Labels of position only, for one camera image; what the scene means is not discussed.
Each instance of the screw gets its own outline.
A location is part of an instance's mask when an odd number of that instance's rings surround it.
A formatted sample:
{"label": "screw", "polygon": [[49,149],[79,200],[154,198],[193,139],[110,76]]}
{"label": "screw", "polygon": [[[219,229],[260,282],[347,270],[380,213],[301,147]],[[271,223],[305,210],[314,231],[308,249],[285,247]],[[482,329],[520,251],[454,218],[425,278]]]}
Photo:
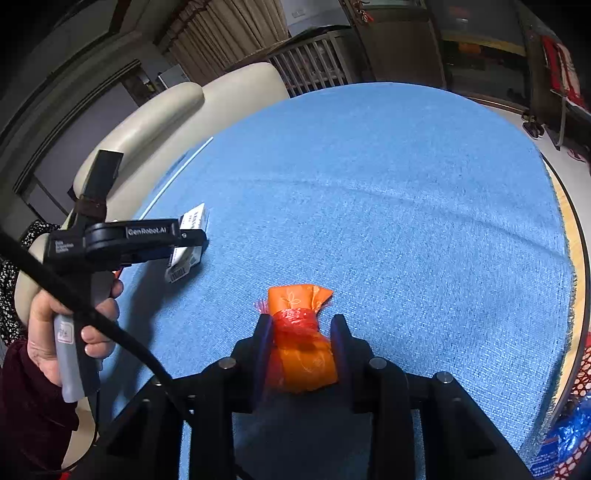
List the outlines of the screw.
{"label": "screw", "polygon": [[435,378],[437,378],[441,383],[452,383],[453,382],[453,375],[450,372],[437,372],[435,374]]}
{"label": "screw", "polygon": [[217,365],[224,370],[230,370],[236,366],[236,359],[231,356],[225,356],[221,360],[218,360]]}
{"label": "screw", "polygon": [[375,356],[369,361],[369,366],[374,370],[386,368],[386,365],[388,365],[388,362],[380,356]]}

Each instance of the person's hand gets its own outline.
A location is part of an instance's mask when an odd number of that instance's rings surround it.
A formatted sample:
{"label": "person's hand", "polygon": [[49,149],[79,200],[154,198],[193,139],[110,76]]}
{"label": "person's hand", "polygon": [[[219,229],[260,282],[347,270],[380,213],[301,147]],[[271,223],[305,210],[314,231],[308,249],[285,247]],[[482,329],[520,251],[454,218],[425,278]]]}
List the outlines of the person's hand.
{"label": "person's hand", "polygon": [[[115,280],[111,289],[112,298],[100,303],[96,310],[115,321],[119,317],[119,307],[115,299],[123,292],[123,284]],[[53,317],[56,313],[71,315],[72,312],[41,290],[31,303],[29,314],[27,353],[33,363],[54,385],[61,387],[60,368],[57,363],[56,344],[53,335]],[[115,348],[115,344],[93,326],[87,325],[81,331],[82,339],[87,343],[85,352],[94,358],[106,358]]]}

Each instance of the blue tablecloth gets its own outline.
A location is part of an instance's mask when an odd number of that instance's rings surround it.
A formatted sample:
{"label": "blue tablecloth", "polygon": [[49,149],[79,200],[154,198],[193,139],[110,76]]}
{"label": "blue tablecloth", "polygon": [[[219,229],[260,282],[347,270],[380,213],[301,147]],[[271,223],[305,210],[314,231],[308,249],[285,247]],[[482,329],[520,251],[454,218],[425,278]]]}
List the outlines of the blue tablecloth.
{"label": "blue tablecloth", "polygon": [[[268,287],[315,283],[335,291],[324,333],[343,313],[405,371],[452,372],[531,458],[568,344],[573,269],[543,161],[515,127],[427,87],[321,90],[218,134],[148,218],[201,202],[200,266],[172,285],[165,261],[122,276],[121,325],[173,376],[250,336]],[[117,413],[151,374],[118,349],[102,376]],[[364,478],[369,418],[349,414],[334,387],[267,399],[236,416],[235,434],[258,480]]]}

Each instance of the barcode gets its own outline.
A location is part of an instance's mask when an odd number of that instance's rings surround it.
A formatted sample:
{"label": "barcode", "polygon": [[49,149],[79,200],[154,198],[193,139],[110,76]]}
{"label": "barcode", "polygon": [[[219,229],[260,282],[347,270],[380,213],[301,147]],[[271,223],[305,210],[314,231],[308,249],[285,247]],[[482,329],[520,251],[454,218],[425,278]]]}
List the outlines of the barcode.
{"label": "barcode", "polygon": [[183,268],[179,268],[170,274],[170,281],[177,281],[179,278],[184,276],[187,273],[187,270]]}

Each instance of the orange snack bag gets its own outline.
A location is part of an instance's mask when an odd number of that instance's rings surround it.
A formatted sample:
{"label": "orange snack bag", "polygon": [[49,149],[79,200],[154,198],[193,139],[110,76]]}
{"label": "orange snack bag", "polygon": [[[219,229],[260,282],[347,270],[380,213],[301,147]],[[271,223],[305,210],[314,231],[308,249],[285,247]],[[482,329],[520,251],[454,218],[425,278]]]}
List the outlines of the orange snack bag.
{"label": "orange snack bag", "polygon": [[330,342],[320,332],[316,313],[333,294],[317,285],[269,288],[275,348],[267,380],[291,393],[312,391],[337,381]]}

